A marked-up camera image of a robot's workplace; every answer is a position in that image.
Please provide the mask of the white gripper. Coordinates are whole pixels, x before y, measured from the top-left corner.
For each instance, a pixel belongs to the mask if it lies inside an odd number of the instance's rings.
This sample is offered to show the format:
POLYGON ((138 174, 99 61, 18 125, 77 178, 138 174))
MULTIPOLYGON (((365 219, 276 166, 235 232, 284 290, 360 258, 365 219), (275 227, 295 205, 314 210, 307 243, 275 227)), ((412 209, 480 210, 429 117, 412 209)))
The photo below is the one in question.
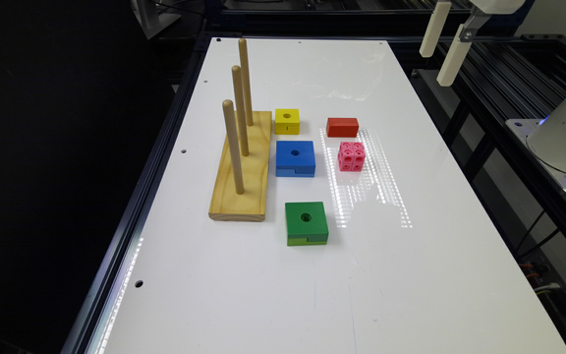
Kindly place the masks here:
MULTIPOLYGON (((525 4, 525 0, 470 0, 470 2, 482 13, 471 15, 459 26, 436 77, 442 87, 450 87, 454 83, 478 30, 488 21, 490 15, 510 15, 525 4)), ((422 57, 429 58, 433 55, 450 9, 450 0, 436 2, 419 50, 422 57)))

